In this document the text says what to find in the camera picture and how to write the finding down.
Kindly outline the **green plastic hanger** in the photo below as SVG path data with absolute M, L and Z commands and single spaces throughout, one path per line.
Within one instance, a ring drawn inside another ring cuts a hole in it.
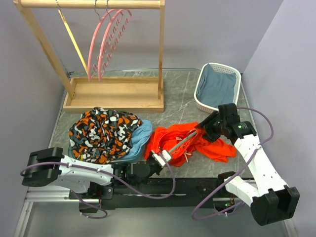
M 169 150 L 170 155 L 174 157 L 177 153 L 185 154 L 187 152 L 187 147 L 192 143 L 192 140 L 197 136 L 197 134 L 198 131 L 196 129 L 191 130 L 184 139 Z

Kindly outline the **orange shorts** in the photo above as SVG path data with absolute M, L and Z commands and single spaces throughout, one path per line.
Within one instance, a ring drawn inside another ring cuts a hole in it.
M 197 125 L 197 122 L 190 122 L 174 124 L 169 128 L 157 127 L 146 145 L 144 159 L 149 158 L 151 151 L 170 151 L 189 134 L 195 132 L 195 126 Z M 228 157 L 236 156 L 237 151 L 234 146 L 227 144 L 220 138 L 213 143 L 209 142 L 203 138 L 203 135 L 205 135 L 205 131 L 197 130 L 196 135 L 171 152 L 172 160 L 169 163 L 180 167 L 188 161 L 194 151 L 220 162 L 228 162 Z

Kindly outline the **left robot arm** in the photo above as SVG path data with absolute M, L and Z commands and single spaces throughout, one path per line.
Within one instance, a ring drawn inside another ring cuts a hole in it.
M 62 148 L 48 148 L 30 153 L 22 185 L 44 187 L 49 184 L 68 188 L 86 198 L 98 194 L 98 186 L 110 186 L 117 176 L 130 185 L 146 183 L 153 174 L 166 167 L 163 159 L 153 154 L 146 161 L 95 164 L 63 155 Z

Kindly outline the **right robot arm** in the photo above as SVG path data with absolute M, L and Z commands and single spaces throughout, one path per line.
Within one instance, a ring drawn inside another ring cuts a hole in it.
M 217 193 L 222 197 L 233 194 L 250 207 L 254 220 L 260 226 L 291 219 L 300 198 L 299 191 L 296 187 L 288 186 L 266 155 L 262 146 L 272 137 L 260 141 L 251 122 L 240 120 L 238 109 L 234 103 L 220 105 L 196 129 L 204 131 L 211 142 L 222 135 L 228 138 L 245 160 L 244 168 L 249 168 L 256 186 L 240 177 L 244 168 L 238 172 L 220 174 L 216 189 L 194 211 Z

